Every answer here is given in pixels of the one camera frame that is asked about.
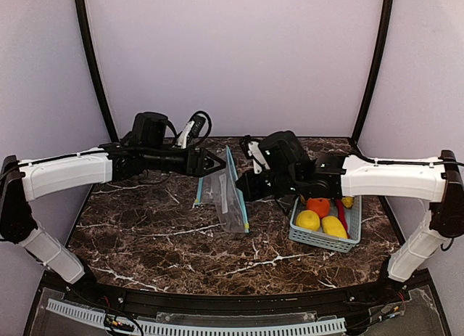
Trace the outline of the clear zip bag blue zipper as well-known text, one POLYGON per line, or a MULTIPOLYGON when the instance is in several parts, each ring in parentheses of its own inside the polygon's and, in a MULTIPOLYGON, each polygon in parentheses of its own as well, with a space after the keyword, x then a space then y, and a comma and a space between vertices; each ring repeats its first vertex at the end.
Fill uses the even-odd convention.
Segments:
POLYGON ((223 231, 249 232, 247 209, 243 192, 236 187, 238 173, 229 146, 225 147, 225 168, 214 173, 212 193, 217 216, 223 231))

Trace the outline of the round yellow lemon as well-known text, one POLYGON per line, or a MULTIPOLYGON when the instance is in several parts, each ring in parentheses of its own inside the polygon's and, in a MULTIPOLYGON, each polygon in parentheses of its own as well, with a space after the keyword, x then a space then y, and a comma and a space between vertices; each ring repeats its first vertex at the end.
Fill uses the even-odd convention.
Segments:
POLYGON ((295 224, 303 229, 318 231, 320 229, 320 217, 313 210, 303 210, 298 214, 295 224))

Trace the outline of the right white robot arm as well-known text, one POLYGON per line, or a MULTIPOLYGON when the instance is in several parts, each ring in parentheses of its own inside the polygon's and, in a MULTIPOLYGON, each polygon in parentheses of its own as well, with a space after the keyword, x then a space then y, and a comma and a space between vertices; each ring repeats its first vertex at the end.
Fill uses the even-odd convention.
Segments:
POLYGON ((429 209, 418 228, 388 260, 387 277, 406 282, 414 271, 447 240, 463 235, 461 164, 451 150, 438 157, 386 160, 348 155, 311 159, 292 131, 239 142, 252 170, 236 186, 247 202, 266 197, 305 198, 357 196, 409 197, 425 200, 429 209))

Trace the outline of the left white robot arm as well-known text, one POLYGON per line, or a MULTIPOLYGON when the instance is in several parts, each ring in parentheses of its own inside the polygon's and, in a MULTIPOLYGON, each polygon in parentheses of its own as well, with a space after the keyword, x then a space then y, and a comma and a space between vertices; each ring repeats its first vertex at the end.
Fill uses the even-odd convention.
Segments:
POLYGON ((76 284, 92 274, 75 254, 51 236, 33 218, 30 202, 48 194, 89 184, 123 181, 145 171, 177 173, 201 178, 226 166, 202 147, 199 133, 212 121, 195 112, 170 143, 166 130, 175 127, 168 116, 140 112, 120 141, 68 155, 39 160, 4 159, 1 168, 1 241, 23 247, 66 283, 76 284))

